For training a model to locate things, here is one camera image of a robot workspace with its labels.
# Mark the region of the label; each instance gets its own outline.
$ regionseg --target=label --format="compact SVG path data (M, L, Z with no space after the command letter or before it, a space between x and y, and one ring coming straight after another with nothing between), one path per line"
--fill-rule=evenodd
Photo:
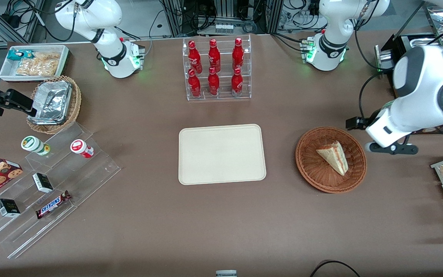
M72 144L71 144L71 149L73 151L79 151L80 149L83 148L83 142L81 140L75 140Z

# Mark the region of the brown table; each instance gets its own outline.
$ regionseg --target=brown table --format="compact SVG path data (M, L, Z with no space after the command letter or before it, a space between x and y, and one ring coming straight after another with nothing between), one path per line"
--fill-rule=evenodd
M391 33L360 35L370 59ZM186 100L181 39L155 41L145 69L127 79L111 77L93 45L69 44L67 75L83 94L78 121L123 170L19 258L6 259L0 248L0 277L205 277L220 269L300 277L325 259L364 276L443 276L443 191L429 167L443 160L443 135L413 137L416 156L367 153L359 187L322 193L298 172L295 145L310 128L343 128L358 115L358 92L372 70L353 42L339 68L320 72L269 35L252 40L253 98L219 103ZM35 84L0 89L9 87L30 93ZM387 80L374 80L364 110L391 99ZM263 181L179 183L181 129L248 123L262 128ZM371 140L351 133L362 144ZM32 132L23 113L5 111L0 157L21 160L26 135L48 138ZM326 267L321 274L349 276L343 266Z

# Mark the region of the wicker basket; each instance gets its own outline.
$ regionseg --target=wicker basket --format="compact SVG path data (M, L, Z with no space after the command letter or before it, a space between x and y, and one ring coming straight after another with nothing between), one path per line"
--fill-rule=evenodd
M337 173L316 151L324 144L340 142L348 161L344 176ZM367 172L367 159L360 143L349 133L334 127L318 127L299 140L295 159L302 176L314 187L329 193L345 193L357 187Z
M66 81L72 84L73 91L72 91L72 97L69 104L69 110L68 110L68 116L65 121L65 123L61 125L37 125L31 123L27 119L27 124L32 128L32 130L39 132L39 133L46 133L48 135L54 135L55 133L62 130L66 125L69 123L73 123L76 121L76 118L78 117L78 114L80 112L80 105L81 105L81 92L80 88L76 85L75 81L73 79L66 77L66 76L59 76L56 78L52 78L49 80L45 80L44 82L57 82L57 81ZM33 99L35 97L35 93L37 92L37 88L33 90L31 98Z

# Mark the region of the snickers bar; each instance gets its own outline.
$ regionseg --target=snickers bar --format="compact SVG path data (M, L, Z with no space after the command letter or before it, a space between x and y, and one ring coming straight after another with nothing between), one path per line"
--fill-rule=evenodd
M62 193L58 198L51 201L51 203L45 205L42 209L35 212L37 214L37 218L41 219L49 212L52 212L55 208L57 208L59 205L64 203L66 200L70 199L71 195L69 195L68 191L65 191Z

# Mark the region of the clear acrylic shelf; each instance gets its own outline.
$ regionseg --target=clear acrylic shelf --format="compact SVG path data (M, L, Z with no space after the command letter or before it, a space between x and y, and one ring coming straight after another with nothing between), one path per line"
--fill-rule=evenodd
M244 49L244 64L241 67L241 76L244 79L242 83L242 94L239 97L232 96L232 51L235 45L236 37L242 39L242 48ZM186 95L188 100L239 100L244 98L251 98L252 96L252 82L251 82L251 37L249 35L238 35L238 36L220 36L216 37L217 46L220 50L221 58L221 71L218 72L218 77L220 78L220 93L218 96L212 96L209 93L208 86L208 69L209 69L209 59L208 52L210 50L209 41L212 37L189 37L183 39L182 47L182 57L183 57L183 67L184 67L184 78L186 79ZM201 55L201 64L203 66L203 71L198 74L197 77L201 82L201 97L194 98L189 89L188 83L188 70L190 69L189 64L189 48L187 46L188 42L193 40L196 43L196 48Z
M93 147L94 155L90 159L70 151L69 145L75 139L82 139ZM0 244L8 258L20 256L121 170L95 143L92 134L78 123L70 124L46 143L51 146L51 152L46 156L28 154L19 163L24 173L0 190L0 198L15 200L21 212L13 219L0 214ZM49 177L54 187L52 193L37 190L32 178L36 172ZM72 198L37 219L35 211L66 190Z

